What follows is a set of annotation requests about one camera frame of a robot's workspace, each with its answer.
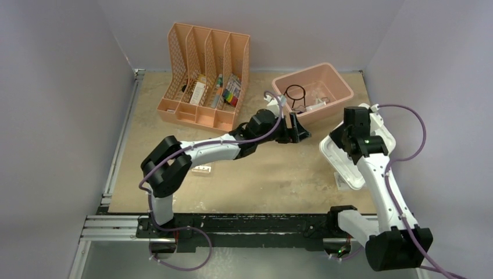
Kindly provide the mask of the white plastic bin lid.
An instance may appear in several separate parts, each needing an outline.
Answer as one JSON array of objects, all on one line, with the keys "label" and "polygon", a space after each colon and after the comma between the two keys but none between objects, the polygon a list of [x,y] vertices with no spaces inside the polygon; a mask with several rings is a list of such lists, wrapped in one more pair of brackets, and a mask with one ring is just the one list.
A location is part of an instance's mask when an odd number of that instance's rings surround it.
[{"label": "white plastic bin lid", "polygon": [[[382,116],[379,113],[372,113],[370,119],[370,134],[379,135],[384,140],[388,152],[392,153],[396,147],[396,140],[385,127]],[[366,187],[365,180],[358,168],[353,164],[353,161],[347,157],[347,154],[336,146],[329,135],[320,142],[319,150],[335,170],[334,173],[339,173],[349,185],[350,189],[360,190]]]}]

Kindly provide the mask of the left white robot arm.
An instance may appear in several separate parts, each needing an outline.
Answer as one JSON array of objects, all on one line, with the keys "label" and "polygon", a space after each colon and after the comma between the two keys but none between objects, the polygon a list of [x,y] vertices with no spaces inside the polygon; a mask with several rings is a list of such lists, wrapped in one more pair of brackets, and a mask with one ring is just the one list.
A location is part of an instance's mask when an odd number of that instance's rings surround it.
[{"label": "left white robot arm", "polygon": [[148,195],[153,233],[165,238],[173,232],[173,195],[191,169],[245,158],[265,142],[297,144],[310,138],[311,133],[302,126],[296,113],[284,115],[283,96],[268,93],[265,99],[267,108],[258,110],[234,130],[202,141],[179,141],[173,135],[167,136],[142,161],[144,178],[139,188]]}]

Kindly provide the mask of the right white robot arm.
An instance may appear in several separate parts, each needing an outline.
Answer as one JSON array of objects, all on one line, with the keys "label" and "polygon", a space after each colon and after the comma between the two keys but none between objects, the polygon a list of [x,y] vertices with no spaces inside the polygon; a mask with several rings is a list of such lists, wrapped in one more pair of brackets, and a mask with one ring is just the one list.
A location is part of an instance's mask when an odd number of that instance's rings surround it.
[{"label": "right white robot arm", "polygon": [[393,161],[384,139],[371,133],[371,115],[378,106],[344,108],[343,121],[330,134],[337,153],[350,159],[362,175],[377,211],[377,220],[364,217],[353,206],[333,206],[327,231],[349,234],[364,248],[374,271],[414,269],[421,266],[433,243],[429,228],[421,228],[391,170]]}]

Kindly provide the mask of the clear test tube rack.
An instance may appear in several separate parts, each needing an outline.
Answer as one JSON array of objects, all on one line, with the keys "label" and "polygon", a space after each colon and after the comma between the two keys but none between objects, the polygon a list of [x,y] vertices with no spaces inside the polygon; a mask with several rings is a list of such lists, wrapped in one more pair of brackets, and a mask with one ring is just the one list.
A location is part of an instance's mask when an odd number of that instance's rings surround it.
[{"label": "clear test tube rack", "polygon": [[191,169],[191,172],[194,174],[210,175],[212,172],[212,163],[197,165]]}]

